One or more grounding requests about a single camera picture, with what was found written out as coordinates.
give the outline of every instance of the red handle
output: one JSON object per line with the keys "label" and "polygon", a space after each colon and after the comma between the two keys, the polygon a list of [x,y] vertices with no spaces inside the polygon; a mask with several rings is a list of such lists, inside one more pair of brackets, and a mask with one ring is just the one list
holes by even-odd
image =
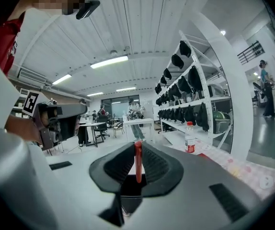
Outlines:
{"label": "red handle", "polygon": [[137,183],[142,182],[142,142],[137,141],[134,143],[134,148],[136,150],[135,162],[136,162],[136,177]]}

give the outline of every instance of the green object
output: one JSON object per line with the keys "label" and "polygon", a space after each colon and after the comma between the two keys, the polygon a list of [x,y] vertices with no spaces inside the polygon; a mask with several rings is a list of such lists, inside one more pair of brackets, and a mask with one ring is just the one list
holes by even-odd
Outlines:
{"label": "green object", "polygon": [[213,133],[220,134],[225,132],[231,123],[230,116],[227,113],[213,111]]}

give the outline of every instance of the ceiling light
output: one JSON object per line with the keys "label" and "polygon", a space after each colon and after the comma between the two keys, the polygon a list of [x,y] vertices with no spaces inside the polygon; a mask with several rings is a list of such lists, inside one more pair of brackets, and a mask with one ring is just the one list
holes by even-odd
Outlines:
{"label": "ceiling light", "polygon": [[114,63],[117,63],[117,62],[126,61],[126,60],[128,60],[128,56],[116,57],[116,58],[113,58],[113,59],[108,59],[108,60],[104,60],[104,61],[92,64],[91,68],[95,69],[95,68],[98,68],[98,67],[103,67],[103,66],[111,65],[111,64],[114,64]]}
{"label": "ceiling light", "polygon": [[56,84],[58,84],[58,83],[61,83],[61,82],[63,82],[64,80],[69,79],[70,77],[71,77],[71,75],[67,74],[67,75],[65,75],[64,77],[58,79],[57,81],[54,81],[54,82],[52,83],[52,85],[56,85]]}
{"label": "ceiling light", "polygon": [[99,95],[99,94],[103,94],[103,93],[99,92],[99,93],[94,93],[94,94],[88,94],[87,96],[94,96],[94,95]]}
{"label": "ceiling light", "polygon": [[131,87],[131,88],[125,88],[125,89],[120,89],[120,90],[116,90],[117,92],[119,91],[125,91],[125,90],[135,90],[136,87]]}

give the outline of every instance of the black pants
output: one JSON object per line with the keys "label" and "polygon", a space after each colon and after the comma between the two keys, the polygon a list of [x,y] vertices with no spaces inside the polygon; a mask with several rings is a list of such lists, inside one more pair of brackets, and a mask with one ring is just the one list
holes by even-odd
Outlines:
{"label": "black pants", "polygon": [[78,141],[79,144],[86,144],[89,141],[88,130],[86,127],[84,126],[79,127],[78,139],[79,139]]}
{"label": "black pants", "polygon": [[275,116],[275,112],[274,112],[274,98],[273,98],[273,91],[272,91],[272,87],[271,84],[269,82],[265,82],[264,84],[264,94],[267,98],[267,103],[265,106],[265,112],[264,112],[264,116]]}

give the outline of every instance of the pink tablecloth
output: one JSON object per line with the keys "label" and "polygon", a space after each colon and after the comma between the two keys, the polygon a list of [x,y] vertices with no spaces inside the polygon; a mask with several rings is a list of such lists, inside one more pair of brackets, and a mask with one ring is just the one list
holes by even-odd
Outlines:
{"label": "pink tablecloth", "polygon": [[[185,146],[171,146],[171,148],[185,152]],[[248,161],[239,161],[224,150],[196,140],[195,152],[193,154],[198,155],[200,153],[205,154],[233,176],[246,183],[261,199],[265,199],[275,192],[275,169]]]}

